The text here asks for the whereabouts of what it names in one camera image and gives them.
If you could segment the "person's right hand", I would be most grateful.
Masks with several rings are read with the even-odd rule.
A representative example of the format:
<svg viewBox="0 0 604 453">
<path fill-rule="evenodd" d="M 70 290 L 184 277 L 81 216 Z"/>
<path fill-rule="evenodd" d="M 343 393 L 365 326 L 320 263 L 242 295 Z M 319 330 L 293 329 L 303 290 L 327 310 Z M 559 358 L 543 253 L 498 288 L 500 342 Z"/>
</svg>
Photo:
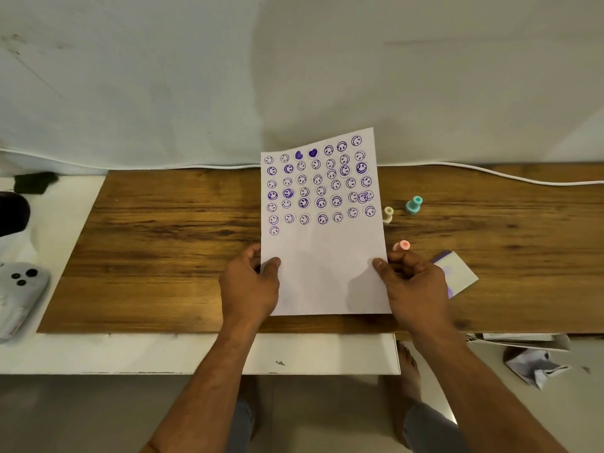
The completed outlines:
<svg viewBox="0 0 604 453">
<path fill-rule="evenodd" d="M 462 338 L 449 312 L 448 288 L 442 269 L 413 251 L 390 251 L 389 265 L 397 284 L 385 286 L 391 312 L 413 342 Z"/>
</svg>

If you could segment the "person's left hand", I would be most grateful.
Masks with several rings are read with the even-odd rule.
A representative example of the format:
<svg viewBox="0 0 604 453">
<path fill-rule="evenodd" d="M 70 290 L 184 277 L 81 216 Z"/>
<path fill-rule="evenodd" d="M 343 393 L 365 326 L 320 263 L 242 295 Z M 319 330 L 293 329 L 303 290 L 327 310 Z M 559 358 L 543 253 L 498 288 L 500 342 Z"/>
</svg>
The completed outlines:
<svg viewBox="0 0 604 453">
<path fill-rule="evenodd" d="M 278 302 L 279 284 L 263 281 L 261 244 L 253 243 L 229 261 L 219 276 L 223 329 L 258 330 Z"/>
</svg>

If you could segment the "white paper with purple stamps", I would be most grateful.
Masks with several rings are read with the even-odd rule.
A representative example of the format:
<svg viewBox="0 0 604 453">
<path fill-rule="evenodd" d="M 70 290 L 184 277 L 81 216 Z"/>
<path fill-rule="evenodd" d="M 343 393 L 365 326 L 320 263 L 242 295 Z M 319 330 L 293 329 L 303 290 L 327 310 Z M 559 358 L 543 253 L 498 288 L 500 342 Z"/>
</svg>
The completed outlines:
<svg viewBox="0 0 604 453">
<path fill-rule="evenodd" d="M 261 262 L 280 258 L 274 316 L 389 314 L 374 143 L 366 128 L 261 153 Z"/>
</svg>

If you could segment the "person's right forearm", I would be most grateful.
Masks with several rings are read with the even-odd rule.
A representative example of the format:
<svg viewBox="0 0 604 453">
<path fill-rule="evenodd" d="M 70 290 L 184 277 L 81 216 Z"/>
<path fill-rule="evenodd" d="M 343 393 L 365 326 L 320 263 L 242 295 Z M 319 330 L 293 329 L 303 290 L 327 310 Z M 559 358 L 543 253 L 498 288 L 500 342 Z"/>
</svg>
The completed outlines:
<svg viewBox="0 0 604 453">
<path fill-rule="evenodd" d="M 568 453 L 454 328 L 412 342 L 443 390 L 472 453 Z"/>
</svg>

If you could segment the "person's left forearm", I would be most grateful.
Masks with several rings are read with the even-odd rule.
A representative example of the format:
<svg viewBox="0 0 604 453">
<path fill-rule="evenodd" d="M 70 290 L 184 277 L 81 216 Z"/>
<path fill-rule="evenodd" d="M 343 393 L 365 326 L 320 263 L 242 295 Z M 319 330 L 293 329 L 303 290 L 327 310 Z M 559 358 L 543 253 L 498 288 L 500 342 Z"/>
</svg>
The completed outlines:
<svg viewBox="0 0 604 453">
<path fill-rule="evenodd" d="M 139 453 L 225 453 L 238 390 L 258 327 L 226 322 Z"/>
</svg>

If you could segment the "small white purple-stained paper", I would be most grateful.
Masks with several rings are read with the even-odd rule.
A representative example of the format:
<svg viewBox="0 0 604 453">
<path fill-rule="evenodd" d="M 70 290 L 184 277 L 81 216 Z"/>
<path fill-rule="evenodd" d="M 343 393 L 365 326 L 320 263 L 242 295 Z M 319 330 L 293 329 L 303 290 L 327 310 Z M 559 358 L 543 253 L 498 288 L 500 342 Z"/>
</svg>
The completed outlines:
<svg viewBox="0 0 604 453">
<path fill-rule="evenodd" d="M 478 276 L 465 264 L 455 251 L 445 251 L 433 263 L 442 269 L 448 288 L 448 298 L 451 299 L 479 280 Z"/>
</svg>

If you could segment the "person's right foot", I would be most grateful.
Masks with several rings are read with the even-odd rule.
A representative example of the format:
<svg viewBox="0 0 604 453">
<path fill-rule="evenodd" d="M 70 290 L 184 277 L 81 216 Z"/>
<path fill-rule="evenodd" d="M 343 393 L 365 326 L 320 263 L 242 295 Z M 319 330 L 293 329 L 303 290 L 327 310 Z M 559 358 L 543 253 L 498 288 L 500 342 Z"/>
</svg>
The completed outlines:
<svg viewBox="0 0 604 453">
<path fill-rule="evenodd" d="M 407 413 L 422 402 L 421 377 L 417 362 L 403 342 L 397 341 L 400 375 L 394 377 L 394 393 L 399 410 Z"/>
</svg>

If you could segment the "brown wooden board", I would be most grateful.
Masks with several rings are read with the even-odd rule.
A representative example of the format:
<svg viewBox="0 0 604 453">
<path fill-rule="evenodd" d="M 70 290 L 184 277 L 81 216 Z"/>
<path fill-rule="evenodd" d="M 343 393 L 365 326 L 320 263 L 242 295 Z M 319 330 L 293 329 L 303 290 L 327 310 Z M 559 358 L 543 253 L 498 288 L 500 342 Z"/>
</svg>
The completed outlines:
<svg viewBox="0 0 604 453">
<path fill-rule="evenodd" d="M 549 187 L 454 167 L 379 167 L 389 247 L 456 251 L 479 281 L 451 300 L 464 332 L 604 334 L 604 185 Z M 405 204 L 421 196 L 419 213 Z M 218 274 L 260 240 L 260 173 L 106 177 L 39 333 L 213 333 Z"/>
</svg>

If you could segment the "person's left leg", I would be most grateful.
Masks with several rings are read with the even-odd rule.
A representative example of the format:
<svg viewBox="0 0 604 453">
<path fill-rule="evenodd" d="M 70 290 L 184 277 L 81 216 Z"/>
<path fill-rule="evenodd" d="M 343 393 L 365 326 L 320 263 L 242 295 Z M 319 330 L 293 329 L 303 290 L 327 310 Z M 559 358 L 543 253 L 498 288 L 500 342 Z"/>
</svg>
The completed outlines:
<svg viewBox="0 0 604 453">
<path fill-rule="evenodd" d="M 225 453 L 247 453 L 260 428 L 261 403 L 257 376 L 241 378 Z"/>
</svg>

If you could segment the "person's leg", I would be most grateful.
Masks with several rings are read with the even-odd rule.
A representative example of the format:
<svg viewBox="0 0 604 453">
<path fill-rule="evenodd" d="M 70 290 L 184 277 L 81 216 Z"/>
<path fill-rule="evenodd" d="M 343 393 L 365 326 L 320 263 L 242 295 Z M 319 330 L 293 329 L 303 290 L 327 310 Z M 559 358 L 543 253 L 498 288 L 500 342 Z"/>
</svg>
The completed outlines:
<svg viewBox="0 0 604 453">
<path fill-rule="evenodd" d="M 260 428 L 261 403 L 257 376 L 241 378 L 225 453 L 247 453 Z"/>
<path fill-rule="evenodd" d="M 402 434 L 413 453 L 471 453 L 458 425 L 424 403 L 408 410 Z"/>
</svg>

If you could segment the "person's right leg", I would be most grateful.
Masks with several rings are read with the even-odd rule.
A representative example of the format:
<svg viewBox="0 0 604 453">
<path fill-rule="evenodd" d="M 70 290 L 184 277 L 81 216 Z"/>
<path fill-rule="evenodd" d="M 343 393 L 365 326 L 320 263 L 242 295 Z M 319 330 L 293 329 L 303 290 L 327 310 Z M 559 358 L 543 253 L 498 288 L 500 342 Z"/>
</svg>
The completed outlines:
<svg viewBox="0 0 604 453">
<path fill-rule="evenodd" d="M 413 453 L 471 453 L 458 425 L 424 403 L 408 410 L 402 434 Z"/>
</svg>

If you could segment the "crumpled white paper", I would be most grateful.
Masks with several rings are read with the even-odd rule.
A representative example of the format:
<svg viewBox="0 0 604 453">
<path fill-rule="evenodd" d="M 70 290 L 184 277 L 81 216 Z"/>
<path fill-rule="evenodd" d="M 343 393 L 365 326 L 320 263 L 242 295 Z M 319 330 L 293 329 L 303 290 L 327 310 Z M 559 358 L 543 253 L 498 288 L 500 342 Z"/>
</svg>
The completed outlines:
<svg viewBox="0 0 604 453">
<path fill-rule="evenodd" d="M 504 350 L 504 365 L 527 385 L 543 390 L 553 377 L 567 372 L 568 365 L 553 362 L 550 352 L 544 349 L 508 347 Z"/>
</svg>

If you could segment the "dark green cloth piece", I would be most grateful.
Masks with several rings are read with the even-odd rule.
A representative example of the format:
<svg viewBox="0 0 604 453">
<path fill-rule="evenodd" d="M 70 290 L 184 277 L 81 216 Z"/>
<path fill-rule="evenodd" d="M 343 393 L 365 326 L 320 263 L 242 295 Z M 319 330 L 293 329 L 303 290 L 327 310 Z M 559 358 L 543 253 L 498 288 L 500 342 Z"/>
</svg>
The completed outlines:
<svg viewBox="0 0 604 453">
<path fill-rule="evenodd" d="M 19 174 L 14 176 L 13 191 L 21 195 L 43 195 L 58 180 L 59 176 L 54 172 Z"/>
</svg>

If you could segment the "grey phone with case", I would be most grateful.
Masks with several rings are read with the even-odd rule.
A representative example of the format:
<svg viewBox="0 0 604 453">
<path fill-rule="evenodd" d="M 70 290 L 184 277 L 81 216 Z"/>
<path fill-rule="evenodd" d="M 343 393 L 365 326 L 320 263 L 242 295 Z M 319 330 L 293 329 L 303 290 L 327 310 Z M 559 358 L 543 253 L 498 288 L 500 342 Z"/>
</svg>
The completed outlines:
<svg viewBox="0 0 604 453">
<path fill-rule="evenodd" d="M 26 262 L 0 263 L 0 343 L 11 341 L 48 288 L 51 274 Z"/>
</svg>

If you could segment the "black rounded object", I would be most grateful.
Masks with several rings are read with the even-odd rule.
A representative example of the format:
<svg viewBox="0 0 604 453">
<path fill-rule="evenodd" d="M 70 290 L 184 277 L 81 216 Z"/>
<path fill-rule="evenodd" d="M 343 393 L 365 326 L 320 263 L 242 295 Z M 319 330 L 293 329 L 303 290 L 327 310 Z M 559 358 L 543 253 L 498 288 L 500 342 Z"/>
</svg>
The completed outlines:
<svg viewBox="0 0 604 453">
<path fill-rule="evenodd" d="M 25 197 L 0 191 L 0 238 L 24 231 L 30 216 L 31 208 Z"/>
</svg>

